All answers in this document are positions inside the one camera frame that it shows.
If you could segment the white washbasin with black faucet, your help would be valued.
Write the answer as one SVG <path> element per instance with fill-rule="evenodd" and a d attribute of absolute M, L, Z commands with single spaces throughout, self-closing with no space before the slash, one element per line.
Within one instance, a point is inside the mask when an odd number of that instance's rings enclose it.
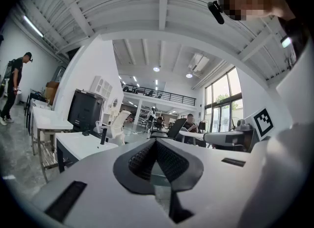
<path fill-rule="evenodd" d="M 70 164 L 74 164 L 95 153 L 118 147 L 118 145 L 110 142 L 101 144 L 101 139 L 93 135 L 84 136 L 82 132 L 56 133 L 55 138 L 60 173 L 65 171 L 66 162 L 64 162 L 64 158 L 68 158 Z"/>

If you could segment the white washbasin on metal rack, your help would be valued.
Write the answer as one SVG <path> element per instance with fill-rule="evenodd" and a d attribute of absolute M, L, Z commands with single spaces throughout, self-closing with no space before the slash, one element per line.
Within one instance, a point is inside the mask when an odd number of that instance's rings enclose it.
<path fill-rule="evenodd" d="M 33 107 L 33 118 L 37 129 L 43 132 L 59 133 L 62 131 L 72 131 L 73 125 L 64 120 L 55 111 Z"/>

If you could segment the large glass window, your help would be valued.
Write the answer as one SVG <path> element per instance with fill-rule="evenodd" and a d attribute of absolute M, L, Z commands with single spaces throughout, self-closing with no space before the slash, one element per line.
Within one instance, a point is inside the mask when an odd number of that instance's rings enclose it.
<path fill-rule="evenodd" d="M 240 81 L 237 69 L 233 68 L 205 88 L 206 132 L 235 130 L 243 115 Z"/>

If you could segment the ceiling air conditioner unit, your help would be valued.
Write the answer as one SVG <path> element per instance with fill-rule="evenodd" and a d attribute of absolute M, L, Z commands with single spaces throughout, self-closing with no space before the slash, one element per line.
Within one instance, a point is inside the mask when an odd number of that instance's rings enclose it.
<path fill-rule="evenodd" d="M 188 68 L 192 73 L 201 72 L 208 62 L 209 62 L 208 57 L 195 53 L 194 56 L 192 57 L 192 60 L 189 63 Z"/>

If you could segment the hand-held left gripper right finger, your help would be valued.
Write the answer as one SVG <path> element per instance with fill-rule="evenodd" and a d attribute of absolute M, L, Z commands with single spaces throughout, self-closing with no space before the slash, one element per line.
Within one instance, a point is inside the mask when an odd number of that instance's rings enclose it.
<path fill-rule="evenodd" d="M 171 185 L 169 218 L 180 223 L 194 214 L 182 207 L 178 193 L 189 191 L 204 172 L 202 161 L 163 139 L 156 139 L 157 163 Z"/>

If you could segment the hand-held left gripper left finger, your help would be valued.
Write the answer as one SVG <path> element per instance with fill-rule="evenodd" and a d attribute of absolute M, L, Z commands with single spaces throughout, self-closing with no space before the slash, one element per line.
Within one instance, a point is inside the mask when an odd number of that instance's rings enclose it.
<path fill-rule="evenodd" d="M 129 192 L 137 195 L 154 195 L 151 174 L 157 160 L 155 139 L 149 139 L 120 155 L 114 162 L 116 180 Z"/>

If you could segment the large black monitor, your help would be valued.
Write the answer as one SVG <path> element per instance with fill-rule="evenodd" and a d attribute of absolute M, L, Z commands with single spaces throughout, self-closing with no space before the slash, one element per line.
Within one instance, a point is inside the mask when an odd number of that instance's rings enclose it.
<path fill-rule="evenodd" d="M 76 89 L 68 121 L 73 124 L 74 132 L 93 132 L 96 121 L 100 121 L 105 99 L 92 92 Z"/>

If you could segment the black mezzanine railing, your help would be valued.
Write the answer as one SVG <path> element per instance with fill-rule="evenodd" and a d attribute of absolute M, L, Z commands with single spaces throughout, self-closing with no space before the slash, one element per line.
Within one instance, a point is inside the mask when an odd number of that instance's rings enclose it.
<path fill-rule="evenodd" d="M 166 91 L 155 90 L 146 87 L 137 87 L 133 85 L 122 84 L 123 92 L 148 96 L 156 99 L 164 99 L 171 102 L 181 103 L 189 106 L 195 106 L 196 99 L 189 96 L 170 93 Z"/>

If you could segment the black office chair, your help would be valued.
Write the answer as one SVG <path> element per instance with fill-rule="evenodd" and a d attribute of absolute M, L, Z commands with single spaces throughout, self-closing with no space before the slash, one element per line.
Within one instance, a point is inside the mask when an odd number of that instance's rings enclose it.
<path fill-rule="evenodd" d="M 162 131 L 153 131 L 150 135 L 150 139 L 153 138 L 166 138 L 175 140 L 181 129 L 186 123 L 186 118 L 180 118 L 175 121 L 167 133 Z"/>

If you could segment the long tube ceiling light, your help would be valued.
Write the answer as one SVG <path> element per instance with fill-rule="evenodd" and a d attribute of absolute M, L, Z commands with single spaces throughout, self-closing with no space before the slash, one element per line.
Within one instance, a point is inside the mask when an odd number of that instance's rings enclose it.
<path fill-rule="evenodd" d="M 30 20 L 26 15 L 23 16 L 23 20 L 24 20 L 41 38 L 44 37 L 43 33 L 31 22 L 31 20 Z"/>

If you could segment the white wall cabinet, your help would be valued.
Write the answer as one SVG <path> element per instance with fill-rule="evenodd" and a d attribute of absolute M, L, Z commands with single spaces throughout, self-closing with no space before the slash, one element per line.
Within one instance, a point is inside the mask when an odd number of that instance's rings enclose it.
<path fill-rule="evenodd" d="M 107 82 L 102 76 L 95 76 L 89 91 L 92 93 L 96 93 L 108 100 L 110 98 L 112 89 L 112 85 Z"/>

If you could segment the brown cardboard box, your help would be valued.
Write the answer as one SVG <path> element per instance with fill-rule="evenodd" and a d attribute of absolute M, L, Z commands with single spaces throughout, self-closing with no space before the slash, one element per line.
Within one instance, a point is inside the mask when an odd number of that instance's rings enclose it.
<path fill-rule="evenodd" d="M 46 84 L 45 98 L 53 105 L 53 101 L 59 86 L 59 82 L 50 81 Z"/>

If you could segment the metal rack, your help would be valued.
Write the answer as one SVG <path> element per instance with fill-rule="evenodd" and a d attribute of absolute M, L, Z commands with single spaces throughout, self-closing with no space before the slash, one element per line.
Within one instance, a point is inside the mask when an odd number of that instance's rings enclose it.
<path fill-rule="evenodd" d="M 37 148 L 42 174 L 45 182 L 48 183 L 47 171 L 58 167 L 55 132 L 37 129 L 31 135 L 31 146 L 33 155 L 36 154 L 35 148 Z"/>

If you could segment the person's black shirt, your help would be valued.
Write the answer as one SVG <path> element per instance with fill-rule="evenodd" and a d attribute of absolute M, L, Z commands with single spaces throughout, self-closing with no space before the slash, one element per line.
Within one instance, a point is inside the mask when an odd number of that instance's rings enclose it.
<path fill-rule="evenodd" d="M 298 61 L 310 38 L 310 31 L 304 23 L 296 18 L 289 21 L 282 18 L 278 18 L 278 20 L 287 37 L 291 40 L 296 61 Z"/>

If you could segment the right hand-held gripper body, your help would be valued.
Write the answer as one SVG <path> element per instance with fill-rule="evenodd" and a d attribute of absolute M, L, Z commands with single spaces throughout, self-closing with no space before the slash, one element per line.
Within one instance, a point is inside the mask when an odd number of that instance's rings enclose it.
<path fill-rule="evenodd" d="M 251 152 L 256 143 L 269 139 L 274 129 L 275 124 L 267 108 L 262 108 L 245 119 L 239 119 L 231 130 L 206 133 L 203 139 L 217 149 Z"/>

